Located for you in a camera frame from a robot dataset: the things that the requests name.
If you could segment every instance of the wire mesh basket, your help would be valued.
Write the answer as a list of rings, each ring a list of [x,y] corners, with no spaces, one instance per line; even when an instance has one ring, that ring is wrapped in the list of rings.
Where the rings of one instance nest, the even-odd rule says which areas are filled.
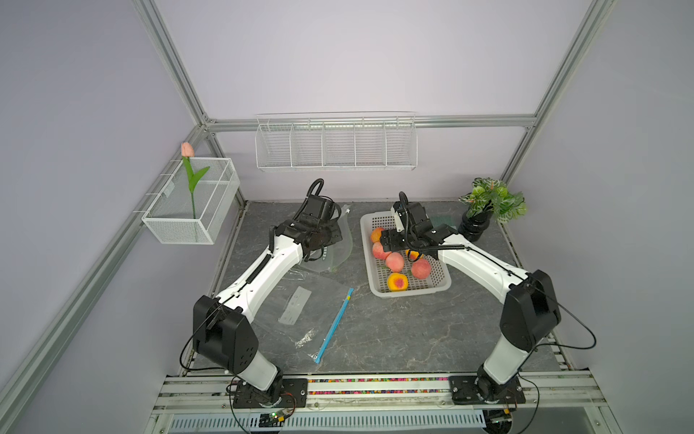
[[[183,161],[142,217],[163,244],[214,244],[239,188],[239,176],[229,158],[191,158],[190,165],[195,172],[210,167],[195,187],[196,218]]]
[[[401,271],[407,276],[408,286],[405,291],[392,292],[388,289],[388,276],[391,270],[386,267],[386,261],[376,259],[371,253],[371,232],[376,228],[395,229],[395,218],[390,211],[373,212],[365,214],[359,221],[362,227],[362,242],[364,243],[364,257],[366,258],[366,273],[369,276],[369,287],[374,295],[379,297],[405,297],[418,294],[432,294],[433,292],[445,291],[450,287],[450,274],[446,264],[425,256],[432,266],[432,272],[426,279],[418,279],[412,276],[412,262],[408,261],[405,251],[399,253],[405,258],[405,268]]]
[[[259,169],[358,170],[417,166],[414,116],[262,122],[255,133]]]

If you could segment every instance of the plastic bag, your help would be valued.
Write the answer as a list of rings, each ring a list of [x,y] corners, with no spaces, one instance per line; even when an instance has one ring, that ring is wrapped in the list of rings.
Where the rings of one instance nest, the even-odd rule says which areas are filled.
[[[335,267],[347,260],[347,257],[352,253],[352,233],[349,230],[347,216],[349,216],[351,204],[347,203],[342,206],[342,214],[337,225],[340,227],[342,241],[325,248],[323,257],[310,262],[302,262],[299,267],[311,270],[312,272],[320,273],[332,271]],[[313,253],[312,257],[317,257],[317,253]]]
[[[292,268],[260,306],[253,330],[263,354],[286,372],[313,363],[349,287],[307,270]]]

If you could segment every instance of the black vase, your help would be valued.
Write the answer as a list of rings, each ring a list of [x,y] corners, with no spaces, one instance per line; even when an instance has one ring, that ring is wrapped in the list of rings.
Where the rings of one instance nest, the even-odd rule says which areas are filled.
[[[489,227],[491,223],[491,215],[493,212],[482,211],[479,214],[468,217],[468,213],[463,214],[463,220],[460,222],[458,232],[460,232],[468,241],[475,242],[481,236],[482,232]]]

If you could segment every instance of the white robotic arm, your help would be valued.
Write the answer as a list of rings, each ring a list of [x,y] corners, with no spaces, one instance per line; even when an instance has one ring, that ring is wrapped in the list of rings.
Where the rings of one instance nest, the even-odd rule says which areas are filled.
[[[267,249],[234,283],[215,299],[202,296],[194,306],[194,350],[252,385],[259,402],[279,399],[282,372],[258,351],[251,322],[289,269],[342,240],[340,209],[320,196],[322,187],[317,179],[294,217],[271,228]]]
[[[403,192],[391,212],[396,228],[381,235],[385,251],[411,249],[434,256],[470,276],[503,303],[499,341],[470,387],[453,393],[456,403],[497,401],[512,386],[539,340],[561,321],[550,277],[495,258],[449,226],[433,227],[424,207],[410,203]]]

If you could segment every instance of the pink tulip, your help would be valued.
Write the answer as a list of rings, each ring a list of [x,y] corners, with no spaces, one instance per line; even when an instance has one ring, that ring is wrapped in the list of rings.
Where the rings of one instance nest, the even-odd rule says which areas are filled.
[[[183,142],[180,146],[180,154],[184,157],[194,157],[195,151],[193,151],[193,147],[190,146],[190,143]]]

